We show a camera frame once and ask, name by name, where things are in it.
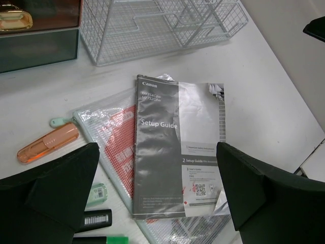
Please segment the teal drawer cabinet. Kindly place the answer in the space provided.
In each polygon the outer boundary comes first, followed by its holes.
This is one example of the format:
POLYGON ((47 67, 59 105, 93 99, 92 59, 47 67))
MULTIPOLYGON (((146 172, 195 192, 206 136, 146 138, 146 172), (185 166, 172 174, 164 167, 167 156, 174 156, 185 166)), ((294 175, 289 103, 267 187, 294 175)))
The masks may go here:
POLYGON ((1 1, 1 73, 77 59, 82 3, 1 1))

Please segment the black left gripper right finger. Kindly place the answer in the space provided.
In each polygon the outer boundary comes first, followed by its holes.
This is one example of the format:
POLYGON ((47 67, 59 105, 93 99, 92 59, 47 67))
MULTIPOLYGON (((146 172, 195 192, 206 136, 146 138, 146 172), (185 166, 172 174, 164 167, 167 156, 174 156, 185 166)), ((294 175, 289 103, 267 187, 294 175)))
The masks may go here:
POLYGON ((242 243, 324 243, 324 182, 219 142, 218 167, 242 243))

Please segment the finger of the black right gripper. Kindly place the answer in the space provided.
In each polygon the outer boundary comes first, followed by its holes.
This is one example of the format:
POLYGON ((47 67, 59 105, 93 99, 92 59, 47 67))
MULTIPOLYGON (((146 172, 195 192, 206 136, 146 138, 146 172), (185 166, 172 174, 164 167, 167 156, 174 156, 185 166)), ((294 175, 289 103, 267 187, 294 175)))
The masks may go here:
POLYGON ((312 20, 304 27, 303 33, 325 42, 325 17, 312 20))

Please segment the Canon setup guide booklet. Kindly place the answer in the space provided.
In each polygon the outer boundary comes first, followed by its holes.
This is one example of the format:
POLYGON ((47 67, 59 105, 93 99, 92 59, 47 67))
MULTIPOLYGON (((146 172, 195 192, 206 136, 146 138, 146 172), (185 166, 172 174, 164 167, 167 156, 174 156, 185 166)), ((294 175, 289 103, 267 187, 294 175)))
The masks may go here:
POLYGON ((137 76, 133 217, 218 215, 226 202, 216 158, 224 142, 222 84, 137 76))

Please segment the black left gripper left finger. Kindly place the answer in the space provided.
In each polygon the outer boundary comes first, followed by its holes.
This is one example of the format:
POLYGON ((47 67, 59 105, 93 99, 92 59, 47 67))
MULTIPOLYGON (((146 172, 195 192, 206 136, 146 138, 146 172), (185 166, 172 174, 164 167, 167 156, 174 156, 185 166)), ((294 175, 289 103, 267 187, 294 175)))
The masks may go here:
POLYGON ((1 243, 71 243, 100 157, 89 143, 1 179, 1 243))

